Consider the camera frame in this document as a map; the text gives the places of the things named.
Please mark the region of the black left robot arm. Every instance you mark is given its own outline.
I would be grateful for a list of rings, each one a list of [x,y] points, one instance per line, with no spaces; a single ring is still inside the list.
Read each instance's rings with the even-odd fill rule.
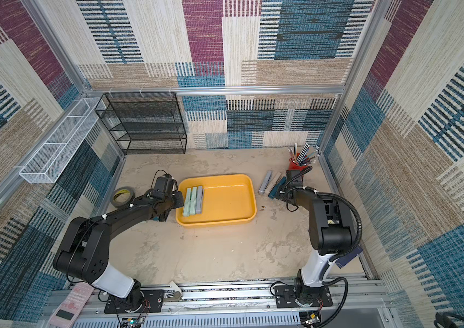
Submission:
[[[144,221],[166,221],[184,206],[177,181],[165,173],[144,195],[100,216],[74,218],[56,251],[52,266],[70,280],[77,279],[106,292],[116,314],[144,308],[141,284],[110,264],[110,243],[116,236]]]

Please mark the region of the grey pruning pliers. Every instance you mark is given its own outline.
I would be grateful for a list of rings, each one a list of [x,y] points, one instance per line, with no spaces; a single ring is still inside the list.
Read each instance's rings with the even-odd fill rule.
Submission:
[[[258,193],[260,195],[263,195],[265,193],[265,190],[267,189],[267,186],[271,180],[271,177],[272,177],[272,171],[271,170],[268,170],[265,177],[263,178],[263,181],[259,187],[259,191]]]
[[[198,186],[197,194],[196,194],[196,211],[195,211],[197,215],[203,212],[203,196],[204,196],[204,187]]]

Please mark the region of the dark blue booklet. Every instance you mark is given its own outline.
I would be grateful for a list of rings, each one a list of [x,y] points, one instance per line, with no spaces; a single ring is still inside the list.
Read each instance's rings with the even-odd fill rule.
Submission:
[[[354,250],[352,250],[349,254],[337,259],[336,265],[338,268],[344,268],[346,265],[348,265],[351,261],[353,261],[355,258],[357,258],[361,253],[363,252],[363,249],[361,246],[356,247]]]

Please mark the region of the black yellow tape roll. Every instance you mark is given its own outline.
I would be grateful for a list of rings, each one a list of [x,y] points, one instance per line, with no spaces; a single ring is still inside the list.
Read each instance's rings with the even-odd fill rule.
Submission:
[[[135,191],[131,187],[121,187],[114,191],[110,204],[117,209],[130,205],[135,200]]]

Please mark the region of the red pen holder cup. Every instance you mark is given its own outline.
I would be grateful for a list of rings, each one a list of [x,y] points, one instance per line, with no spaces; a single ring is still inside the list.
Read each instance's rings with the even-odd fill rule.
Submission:
[[[298,165],[293,159],[289,159],[288,170],[303,170],[305,166]]]

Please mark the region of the pink calculator device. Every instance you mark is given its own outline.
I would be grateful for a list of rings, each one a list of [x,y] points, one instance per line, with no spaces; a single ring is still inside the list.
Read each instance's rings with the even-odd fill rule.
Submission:
[[[60,328],[72,327],[94,290],[95,288],[90,284],[84,282],[76,284],[50,316],[49,325]]]

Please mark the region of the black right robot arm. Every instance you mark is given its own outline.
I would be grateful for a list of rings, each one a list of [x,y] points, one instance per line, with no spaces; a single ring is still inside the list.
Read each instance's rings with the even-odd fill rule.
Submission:
[[[303,177],[311,170],[287,170],[284,183],[277,187],[276,198],[306,209],[309,214],[308,236],[313,250],[294,281],[294,302],[297,306],[330,306],[332,302],[323,298],[333,282],[326,278],[338,259],[359,246],[363,223],[355,206],[345,198],[304,185]]]

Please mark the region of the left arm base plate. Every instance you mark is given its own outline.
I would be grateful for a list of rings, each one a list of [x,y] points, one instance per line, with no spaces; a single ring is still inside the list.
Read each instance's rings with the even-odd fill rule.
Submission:
[[[126,298],[110,295],[106,301],[104,314],[148,314],[162,310],[165,290],[132,291]]]

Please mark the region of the yellow plastic storage tray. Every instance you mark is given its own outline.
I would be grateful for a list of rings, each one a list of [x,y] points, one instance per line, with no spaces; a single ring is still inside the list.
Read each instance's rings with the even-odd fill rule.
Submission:
[[[184,217],[183,209],[176,210],[176,221],[185,228],[203,228],[245,224],[257,214],[252,180],[245,174],[200,176],[179,183],[185,200],[187,188],[204,187],[203,212]]]

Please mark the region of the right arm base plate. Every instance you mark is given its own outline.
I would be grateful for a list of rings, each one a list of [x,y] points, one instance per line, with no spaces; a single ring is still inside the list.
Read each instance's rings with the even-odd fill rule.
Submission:
[[[277,308],[319,308],[333,306],[328,287],[309,288],[277,284],[270,288]]]

